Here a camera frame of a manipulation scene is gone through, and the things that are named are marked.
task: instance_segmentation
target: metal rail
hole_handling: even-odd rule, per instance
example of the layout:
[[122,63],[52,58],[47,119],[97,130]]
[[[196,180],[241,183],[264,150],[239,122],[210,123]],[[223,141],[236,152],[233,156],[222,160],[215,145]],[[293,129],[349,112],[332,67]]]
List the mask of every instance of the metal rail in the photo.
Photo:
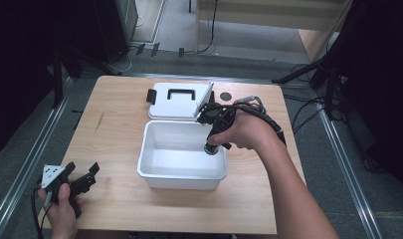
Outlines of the metal rail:
[[322,123],[324,124],[325,131],[330,139],[331,145],[334,149],[335,156],[337,158],[340,169],[343,173],[344,180],[352,196],[353,202],[358,211],[358,215],[362,221],[363,227],[368,238],[383,238],[380,228],[375,220],[374,213],[369,206],[368,199],[360,185],[360,182],[356,178],[356,174],[350,164],[349,158],[344,150],[343,143],[341,142],[337,130],[334,124],[328,119],[324,111],[319,113]]

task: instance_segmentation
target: wooden table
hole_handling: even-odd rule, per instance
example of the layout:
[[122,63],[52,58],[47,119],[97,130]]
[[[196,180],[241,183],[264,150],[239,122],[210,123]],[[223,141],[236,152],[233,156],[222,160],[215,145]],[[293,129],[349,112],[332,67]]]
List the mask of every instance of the wooden table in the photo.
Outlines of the wooden table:
[[[228,175],[216,190],[149,188],[136,171],[149,103],[147,90],[158,82],[201,81],[101,77],[94,88],[62,165],[73,161],[79,177],[98,162],[97,183],[81,194],[79,228],[108,231],[276,234],[266,171],[252,150],[232,147]],[[297,146],[278,86],[215,82],[232,101],[254,95],[284,129],[289,153],[303,178]]]

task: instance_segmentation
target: white container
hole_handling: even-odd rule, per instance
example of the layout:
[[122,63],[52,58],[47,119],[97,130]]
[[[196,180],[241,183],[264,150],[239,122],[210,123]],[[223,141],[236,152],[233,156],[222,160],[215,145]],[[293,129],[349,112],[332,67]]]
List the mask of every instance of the white container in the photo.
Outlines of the white container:
[[204,151],[211,127],[194,120],[151,120],[144,130],[139,175],[155,188],[216,189],[227,175],[227,158],[222,146],[215,155]]

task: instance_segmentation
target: handheld controller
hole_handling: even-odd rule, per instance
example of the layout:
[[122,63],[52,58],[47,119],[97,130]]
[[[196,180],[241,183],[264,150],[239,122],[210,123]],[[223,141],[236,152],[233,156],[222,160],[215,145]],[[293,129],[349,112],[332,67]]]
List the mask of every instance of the handheld controller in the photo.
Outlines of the handheld controller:
[[[202,111],[200,117],[197,119],[198,122],[205,124],[212,124],[213,128],[210,130],[207,138],[213,134],[220,133],[227,130],[232,126],[235,120],[236,110],[230,108],[220,108],[221,105],[218,103],[205,104],[200,111]],[[224,143],[224,147],[227,149],[231,148],[230,143]],[[218,145],[211,145],[208,142],[204,145],[204,150],[210,155],[214,155],[218,151]]]
[[[248,104],[248,102],[250,101],[257,101],[258,104]],[[264,120],[269,126],[273,128],[278,138],[284,144],[286,144],[282,128],[267,115],[266,110],[261,103],[261,100],[257,97],[243,98],[229,106],[222,106],[218,103],[206,103],[203,107],[200,108],[200,116],[198,117],[197,121],[202,124],[208,123],[213,126],[207,136],[208,138],[213,134],[220,133],[231,127],[235,120],[236,110],[241,110],[255,117],[258,117],[261,120]],[[230,149],[232,146],[230,143],[224,143],[222,145],[227,149]],[[214,155],[218,151],[218,145],[211,145],[207,142],[204,145],[204,150],[207,154]]]
[[75,197],[81,193],[86,193],[90,187],[96,183],[96,174],[100,170],[99,165],[95,163],[90,169],[89,173],[78,178],[75,181],[69,182],[68,176],[75,169],[75,164],[70,162],[67,166],[51,166],[45,165],[42,176],[42,188],[47,192],[45,207],[50,203],[58,202],[58,193],[63,183],[68,183],[71,188],[69,201],[74,208],[76,217],[80,217],[82,211],[75,201]]

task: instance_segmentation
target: black device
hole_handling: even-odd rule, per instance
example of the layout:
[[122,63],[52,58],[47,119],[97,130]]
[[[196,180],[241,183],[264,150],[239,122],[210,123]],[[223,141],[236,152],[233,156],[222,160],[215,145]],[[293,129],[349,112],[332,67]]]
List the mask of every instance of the black device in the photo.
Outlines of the black device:
[[44,187],[48,193],[48,197],[46,199],[45,204],[58,202],[58,193],[59,193],[59,189],[61,188],[61,185],[64,183],[68,183],[71,188],[70,203],[71,203],[71,206],[74,208],[76,217],[78,218],[81,216],[82,211],[81,211],[80,207],[78,206],[77,202],[75,201],[75,197],[77,197],[81,193],[85,193],[90,190],[90,187],[96,183],[96,174],[99,172],[100,168],[99,168],[99,164],[95,163],[89,169],[89,173],[78,178],[75,181],[70,182],[68,180],[68,177],[71,174],[71,172],[74,171],[74,169],[75,169],[75,164],[73,162],[70,162],[65,167],[65,170],[63,172],[61,172],[58,177],[56,177],[49,185],[46,185]]
[[79,205],[77,204],[75,198],[81,193],[88,192],[90,190],[90,187],[96,183],[96,174],[99,172],[100,168],[99,164],[95,163],[89,169],[89,173],[85,174],[84,176],[78,178],[75,181],[69,181],[68,177],[72,173],[72,171],[74,171],[74,169],[75,164],[73,162],[68,163],[68,165],[65,167],[45,165],[42,177],[38,181],[36,181],[36,187],[33,189],[33,194],[31,196],[32,200],[31,205],[33,208],[34,222],[36,225],[39,238],[43,238],[42,233],[43,222],[41,223],[41,225],[39,224],[35,199],[37,195],[37,190],[39,190],[40,188],[44,188],[47,192],[47,197],[44,205],[45,208],[47,208],[46,209],[47,213],[47,211],[50,210],[52,203],[59,202],[58,194],[62,184],[68,183],[71,188],[69,202],[71,206],[74,208],[76,217],[78,218],[81,216],[82,211]]
[[[257,104],[249,104],[251,101],[257,101]],[[263,107],[261,100],[258,97],[247,97],[236,101],[232,105],[220,105],[218,103],[206,103],[200,108],[200,116],[197,121],[202,124],[212,124],[213,128],[210,130],[207,138],[213,134],[220,133],[227,130],[232,126],[236,110],[249,113],[255,117],[264,120],[273,128],[278,135],[278,138],[286,144],[285,136],[282,128],[267,115],[266,109]],[[227,149],[231,148],[230,143],[222,144]],[[211,145],[208,142],[204,145],[204,150],[207,154],[214,155],[218,151],[218,145]]]

